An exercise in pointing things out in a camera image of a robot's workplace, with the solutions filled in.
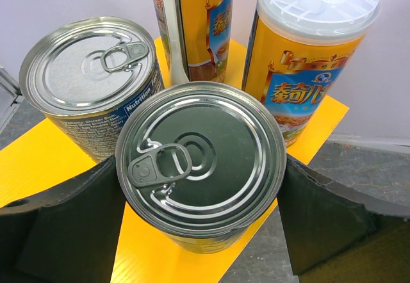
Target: baseboard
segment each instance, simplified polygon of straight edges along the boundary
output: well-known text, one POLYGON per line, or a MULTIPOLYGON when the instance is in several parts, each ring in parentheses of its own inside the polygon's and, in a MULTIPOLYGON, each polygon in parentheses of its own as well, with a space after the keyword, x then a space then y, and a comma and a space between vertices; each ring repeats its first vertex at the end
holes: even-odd
POLYGON ((410 154, 410 139, 396 138, 364 138, 347 134, 331 134, 328 141, 348 144, 366 149, 385 150, 387 152, 397 152, 410 154))

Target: can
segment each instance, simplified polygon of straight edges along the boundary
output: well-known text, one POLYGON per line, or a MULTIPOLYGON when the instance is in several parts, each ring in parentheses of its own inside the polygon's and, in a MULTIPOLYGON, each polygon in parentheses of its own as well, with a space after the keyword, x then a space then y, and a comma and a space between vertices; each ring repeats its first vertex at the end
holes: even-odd
POLYGON ((24 59, 19 80, 28 102, 95 161, 114 154, 127 118, 164 88, 151 36, 117 17, 45 36, 24 59))
POLYGON ((286 166, 282 134, 266 108, 209 81, 145 101, 126 122, 115 157, 134 211, 202 254, 231 246, 269 208, 286 166))
POLYGON ((379 0, 258 0, 242 90, 293 144, 379 14, 379 0))
MULTIPOLYGON (((163 0, 154 7, 169 65, 170 47, 163 0)), ((177 0, 184 68, 190 81, 223 82, 231 34, 232 0, 177 0)))

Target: yellow label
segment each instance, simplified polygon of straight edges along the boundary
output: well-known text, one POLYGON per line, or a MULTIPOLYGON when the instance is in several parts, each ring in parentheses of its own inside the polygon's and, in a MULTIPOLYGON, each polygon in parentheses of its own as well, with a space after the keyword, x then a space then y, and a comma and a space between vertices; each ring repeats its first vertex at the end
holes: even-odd
MULTIPOLYGON (((165 54, 169 59, 162 0, 154 0, 165 54)), ((191 81, 223 81, 231 32, 232 0, 179 0, 183 56, 191 81)))
POLYGON ((256 14, 242 88, 275 117, 287 146, 296 141, 362 39, 302 44, 273 32, 256 14))

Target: metal can lid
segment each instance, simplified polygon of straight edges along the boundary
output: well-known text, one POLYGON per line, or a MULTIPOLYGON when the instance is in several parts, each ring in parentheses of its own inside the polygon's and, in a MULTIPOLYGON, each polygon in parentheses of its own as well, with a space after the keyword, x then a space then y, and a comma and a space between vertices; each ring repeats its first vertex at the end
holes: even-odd
POLYGON ((259 0, 259 10, 289 33, 323 40, 357 37, 379 14, 380 0, 259 0))
POLYGON ((144 28, 117 17, 68 24, 45 36, 20 70, 27 100, 51 115, 114 108, 154 71, 154 42, 144 28))
POLYGON ((163 232, 208 238, 242 229, 273 202, 286 151, 263 105, 236 88, 166 89, 127 120, 115 152, 131 207, 163 232))

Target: dark green can lid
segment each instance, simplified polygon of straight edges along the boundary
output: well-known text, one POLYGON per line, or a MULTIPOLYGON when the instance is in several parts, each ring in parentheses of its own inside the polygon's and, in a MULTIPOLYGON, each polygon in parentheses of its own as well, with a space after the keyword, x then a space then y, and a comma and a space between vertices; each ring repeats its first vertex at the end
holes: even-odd
POLYGON ((279 126, 250 95, 220 83, 168 88, 127 120, 117 173, 131 207, 163 232, 210 238, 255 221, 279 191, 279 126))

